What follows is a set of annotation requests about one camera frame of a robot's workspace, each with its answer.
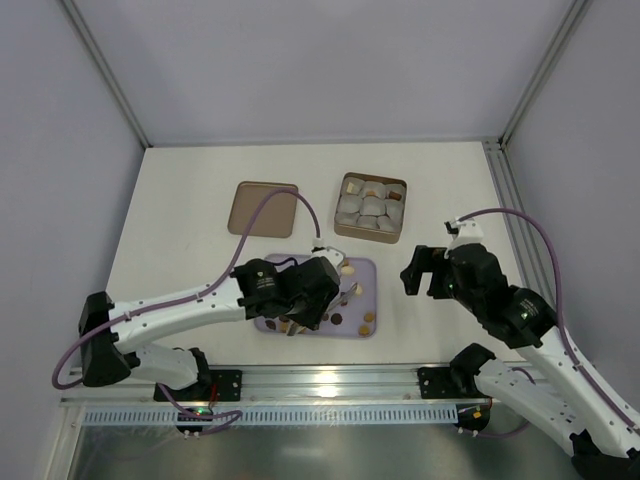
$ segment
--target white table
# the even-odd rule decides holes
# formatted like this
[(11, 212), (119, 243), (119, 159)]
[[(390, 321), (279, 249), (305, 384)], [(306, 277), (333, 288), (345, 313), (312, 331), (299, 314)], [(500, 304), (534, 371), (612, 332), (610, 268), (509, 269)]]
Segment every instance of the white table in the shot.
[[(333, 232), (340, 182), (349, 171), (408, 183), (404, 229), (396, 245)], [(289, 338), (260, 333), (247, 321), (199, 328), (161, 343), (199, 347), (210, 363), (226, 365), (448, 362), (472, 342), (504, 360), (519, 360), (455, 302), (434, 301), (425, 293), (407, 297), (399, 278), (416, 245), (449, 244), (444, 221), (498, 205), (480, 142), (149, 149), (109, 278), (111, 297), (147, 298), (217, 278), (239, 240), (227, 231), (227, 221), (236, 186), (244, 180), (298, 185), (318, 214), (326, 243), (376, 263), (375, 335)], [(487, 248), (498, 256), (511, 283), (520, 283), (503, 218), (487, 216), (481, 224)], [(250, 237), (240, 262), (274, 252), (309, 253), (313, 234), (311, 218), (299, 203), (293, 235)], [(428, 281), (426, 276), (422, 292)]]

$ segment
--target white vent strip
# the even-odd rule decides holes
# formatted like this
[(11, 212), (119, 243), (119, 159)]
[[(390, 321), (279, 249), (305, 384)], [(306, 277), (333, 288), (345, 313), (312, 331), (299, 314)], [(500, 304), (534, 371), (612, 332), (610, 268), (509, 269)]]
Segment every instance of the white vent strip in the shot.
[[(218, 407), (215, 413), (231, 411)], [(456, 423), (455, 405), (371, 405), (332, 407), (242, 407), (243, 415), (236, 426), (320, 426), (320, 425), (415, 425)], [(191, 425), (194, 421), (179, 419), (172, 407), (89, 407), (83, 426), (174, 426)], [(228, 417), (213, 422), (218, 425)]]

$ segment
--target purple tray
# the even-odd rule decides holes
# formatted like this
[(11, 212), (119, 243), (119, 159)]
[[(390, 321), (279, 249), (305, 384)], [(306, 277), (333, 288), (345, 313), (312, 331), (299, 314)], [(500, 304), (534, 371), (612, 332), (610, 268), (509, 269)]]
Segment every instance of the purple tray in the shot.
[[(274, 253), (268, 255), (265, 260), (278, 263), (287, 258), (293, 257), (298, 262), (303, 262), (309, 258), (309, 255), (291, 255), (285, 253)], [(325, 314), (323, 321), (320, 323), (320, 328), (316, 331), (304, 330), (304, 333), (298, 333), (298, 335), (308, 336), (325, 336), (325, 337), (347, 337), (347, 338), (369, 338), (376, 331), (376, 325), (378, 323), (377, 318), (377, 280), (376, 280), (376, 265), (368, 258), (349, 258), (349, 264), (355, 269), (353, 275), (342, 275), (340, 282), (340, 292), (346, 292), (354, 282), (357, 282), (362, 286), (362, 295), (354, 295), (349, 299), (346, 306), (338, 305), (328, 316)], [(277, 267), (278, 270), (286, 268), (288, 265)], [(367, 313), (374, 314), (374, 321), (367, 323), (364, 321), (364, 316)], [(339, 314), (342, 317), (342, 323), (335, 325), (332, 323), (331, 317), (334, 314)], [(264, 333), (274, 333), (278, 335), (285, 335), (283, 329), (286, 323), (281, 322), (278, 319), (272, 319), (271, 322), (275, 324), (275, 330), (267, 327), (267, 322), (264, 317), (257, 317), (253, 320), (253, 324), (258, 330)], [(361, 335), (359, 333), (360, 327), (366, 325), (369, 328), (368, 335)]]

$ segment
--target brown box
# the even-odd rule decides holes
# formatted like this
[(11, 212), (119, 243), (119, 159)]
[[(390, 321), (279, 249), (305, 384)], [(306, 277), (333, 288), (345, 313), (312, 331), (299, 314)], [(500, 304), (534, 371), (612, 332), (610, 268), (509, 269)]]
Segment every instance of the brown box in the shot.
[(407, 188), (407, 182), (405, 182), (404, 180), (399, 180), (397, 178), (379, 177), (377, 175), (367, 175), (365, 173), (349, 172), (345, 174), (344, 177), (342, 177), (342, 180), (340, 181), (340, 185), (342, 185), (342, 182), (344, 182), (344, 179), (347, 177), (359, 178), (360, 180), (364, 180), (364, 181), (380, 182), (384, 185), (391, 185), (391, 184), (402, 185), (407, 191), (407, 194), (403, 199), (403, 203), (405, 206), (402, 212), (403, 223), (400, 225), (400, 231), (395, 233), (384, 232), (382, 230), (372, 230), (370, 228), (364, 228), (364, 227), (352, 227), (351, 225), (340, 225), (335, 221), (335, 214), (338, 211), (338, 202), (340, 201), (340, 196), (341, 196), (340, 194), (338, 195), (336, 208), (334, 210), (333, 231), (336, 232), (337, 235), (342, 235), (343, 237), (361, 238), (362, 240), (370, 240), (372, 242), (398, 243), (398, 240), (400, 240), (400, 234), (402, 233), (402, 226), (404, 224), (404, 212), (406, 211), (406, 207), (407, 207), (407, 195), (409, 191)]

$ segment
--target gray wall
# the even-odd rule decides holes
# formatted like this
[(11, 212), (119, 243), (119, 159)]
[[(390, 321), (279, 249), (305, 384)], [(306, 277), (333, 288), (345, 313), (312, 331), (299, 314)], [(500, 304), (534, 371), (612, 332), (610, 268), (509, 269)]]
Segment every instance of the gray wall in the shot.
[(509, 148), (558, 248), (569, 327), (640, 409), (640, 2), (593, 2)]
[(3, 1), (0, 45), (0, 472), (22, 480), (41, 467), (51, 369), (104, 288), (142, 149), (54, 1)]
[(571, 0), (77, 0), (155, 145), (498, 135)]

